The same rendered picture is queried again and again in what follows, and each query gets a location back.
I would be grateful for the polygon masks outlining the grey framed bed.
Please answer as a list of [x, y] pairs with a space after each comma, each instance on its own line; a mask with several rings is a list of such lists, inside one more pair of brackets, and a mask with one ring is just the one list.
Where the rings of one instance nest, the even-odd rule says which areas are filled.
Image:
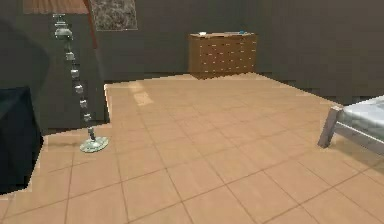
[[384, 156], [384, 95], [329, 109], [317, 145], [327, 148], [334, 134]]

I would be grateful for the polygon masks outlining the grey mottled framed picture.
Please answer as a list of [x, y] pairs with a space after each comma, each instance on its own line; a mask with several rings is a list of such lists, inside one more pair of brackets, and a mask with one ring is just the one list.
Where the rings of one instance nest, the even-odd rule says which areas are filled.
[[90, 0], [97, 31], [137, 30], [135, 0]]

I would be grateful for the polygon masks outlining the brown wooden chest of drawers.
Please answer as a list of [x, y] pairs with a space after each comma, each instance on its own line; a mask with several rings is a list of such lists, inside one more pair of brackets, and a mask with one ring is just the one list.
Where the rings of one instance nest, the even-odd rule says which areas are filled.
[[188, 72], [197, 79], [253, 72], [257, 35], [254, 33], [190, 34]]

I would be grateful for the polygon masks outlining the silver beaded floor lamp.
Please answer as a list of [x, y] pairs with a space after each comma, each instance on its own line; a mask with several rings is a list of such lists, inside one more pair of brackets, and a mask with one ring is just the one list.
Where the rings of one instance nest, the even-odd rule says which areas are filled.
[[80, 150], [84, 153], [95, 153], [104, 149], [109, 140], [107, 137], [97, 137], [94, 127], [90, 124], [92, 115], [89, 113], [88, 100], [85, 97], [83, 82], [80, 79], [80, 66], [77, 63], [76, 54], [73, 52], [72, 42], [74, 35], [70, 25], [65, 20], [67, 9], [59, 11], [59, 5], [54, 5], [51, 0], [22, 0], [23, 12], [25, 14], [51, 13], [54, 19], [54, 36], [56, 40], [63, 42], [65, 53], [65, 64], [68, 67], [74, 91], [79, 97], [80, 112], [82, 119], [87, 124], [89, 138], [80, 145]]

